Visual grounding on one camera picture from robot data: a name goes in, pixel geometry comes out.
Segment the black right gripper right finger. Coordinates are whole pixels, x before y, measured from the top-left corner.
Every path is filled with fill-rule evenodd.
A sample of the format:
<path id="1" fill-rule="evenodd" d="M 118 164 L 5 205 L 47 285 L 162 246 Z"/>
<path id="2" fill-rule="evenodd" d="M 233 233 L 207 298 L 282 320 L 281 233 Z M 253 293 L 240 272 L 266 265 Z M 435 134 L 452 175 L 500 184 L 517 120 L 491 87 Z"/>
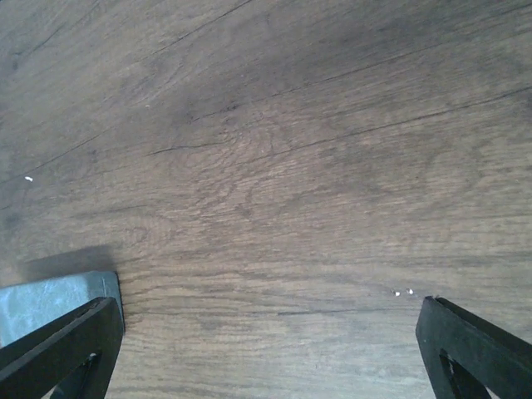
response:
<path id="1" fill-rule="evenodd" d="M 424 298 L 416 339 L 435 397 L 531 397 L 531 345 L 451 301 Z"/>

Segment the blue-grey glasses case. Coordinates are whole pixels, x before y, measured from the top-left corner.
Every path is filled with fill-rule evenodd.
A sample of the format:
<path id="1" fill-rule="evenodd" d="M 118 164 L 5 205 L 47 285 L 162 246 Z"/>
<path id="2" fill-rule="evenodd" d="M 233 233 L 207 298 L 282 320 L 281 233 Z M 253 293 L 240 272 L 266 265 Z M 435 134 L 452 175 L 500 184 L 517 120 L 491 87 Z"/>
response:
<path id="1" fill-rule="evenodd" d="M 120 283 L 111 271 L 90 271 L 2 288 L 1 346 L 16 342 L 95 298 L 114 298 L 123 310 Z"/>

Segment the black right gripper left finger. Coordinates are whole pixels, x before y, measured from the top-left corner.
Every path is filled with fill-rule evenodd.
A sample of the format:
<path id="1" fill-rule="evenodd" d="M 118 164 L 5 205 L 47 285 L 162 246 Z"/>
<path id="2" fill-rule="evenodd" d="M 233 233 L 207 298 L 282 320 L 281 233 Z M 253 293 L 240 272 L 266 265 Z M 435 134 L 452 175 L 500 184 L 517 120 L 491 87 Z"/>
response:
<path id="1" fill-rule="evenodd" d="M 114 298 L 95 298 L 1 349 L 2 398 L 103 398 L 124 337 Z"/>

